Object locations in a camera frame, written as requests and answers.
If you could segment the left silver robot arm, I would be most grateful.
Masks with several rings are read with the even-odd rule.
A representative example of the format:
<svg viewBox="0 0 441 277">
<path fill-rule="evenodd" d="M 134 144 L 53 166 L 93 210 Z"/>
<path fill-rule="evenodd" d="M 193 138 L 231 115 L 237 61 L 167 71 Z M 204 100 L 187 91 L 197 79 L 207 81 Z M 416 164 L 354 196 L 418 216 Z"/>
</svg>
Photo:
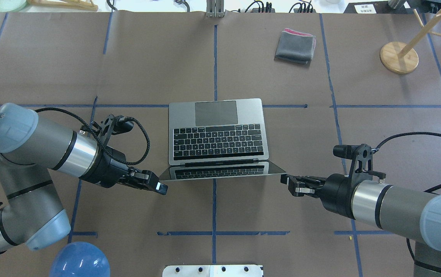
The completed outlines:
<svg viewBox="0 0 441 277">
<path fill-rule="evenodd" d="M 0 255 L 25 244 L 43 249 L 65 238 L 70 221 L 49 170 L 110 188 L 115 184 L 165 195 L 168 187 L 149 170 L 126 161 L 124 153 L 108 145 L 112 135 L 127 133 L 138 125 L 133 117 L 109 115 L 101 123 L 87 124 L 65 109 L 54 108 L 77 119 L 79 132 L 39 115 L 50 108 L 27 109 L 14 103 L 0 108 L 0 184 L 8 204 L 0 203 Z"/>
</svg>

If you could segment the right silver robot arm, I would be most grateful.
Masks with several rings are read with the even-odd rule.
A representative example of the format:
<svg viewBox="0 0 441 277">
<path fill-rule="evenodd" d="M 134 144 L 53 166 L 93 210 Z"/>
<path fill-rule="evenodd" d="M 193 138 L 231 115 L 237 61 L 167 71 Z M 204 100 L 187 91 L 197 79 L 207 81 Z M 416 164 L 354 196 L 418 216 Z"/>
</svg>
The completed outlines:
<svg viewBox="0 0 441 277">
<path fill-rule="evenodd" d="M 415 241 L 414 276 L 441 277 L 441 195 L 340 174 L 285 174 L 280 182 L 295 197 L 318 198 L 330 212 Z"/>
</svg>

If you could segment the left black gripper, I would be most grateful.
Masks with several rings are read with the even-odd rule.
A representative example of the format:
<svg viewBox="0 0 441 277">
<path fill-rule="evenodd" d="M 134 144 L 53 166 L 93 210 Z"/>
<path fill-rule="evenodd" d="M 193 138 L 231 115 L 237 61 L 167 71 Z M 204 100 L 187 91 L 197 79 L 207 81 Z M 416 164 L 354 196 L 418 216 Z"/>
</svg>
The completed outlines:
<svg viewBox="0 0 441 277">
<path fill-rule="evenodd" d="M 102 149 L 99 149 L 90 169 L 80 177 L 80 180 L 100 187 L 111 188 L 119 182 L 121 177 L 128 173 L 130 187 L 166 195 L 168 186 L 161 183 L 154 172 L 140 169 L 129 170 L 128 165 L 111 158 Z"/>
</svg>

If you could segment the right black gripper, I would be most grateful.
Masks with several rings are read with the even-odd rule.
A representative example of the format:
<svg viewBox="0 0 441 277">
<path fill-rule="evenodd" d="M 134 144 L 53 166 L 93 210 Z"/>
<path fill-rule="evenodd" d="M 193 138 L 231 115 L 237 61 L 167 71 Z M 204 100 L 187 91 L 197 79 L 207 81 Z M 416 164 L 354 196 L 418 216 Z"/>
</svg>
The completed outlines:
<svg viewBox="0 0 441 277">
<path fill-rule="evenodd" d="M 324 178 L 283 174 L 280 176 L 280 183 L 287 185 L 294 197 L 319 197 L 326 210 L 355 219 L 351 208 L 355 186 L 347 175 L 333 174 Z"/>
</svg>

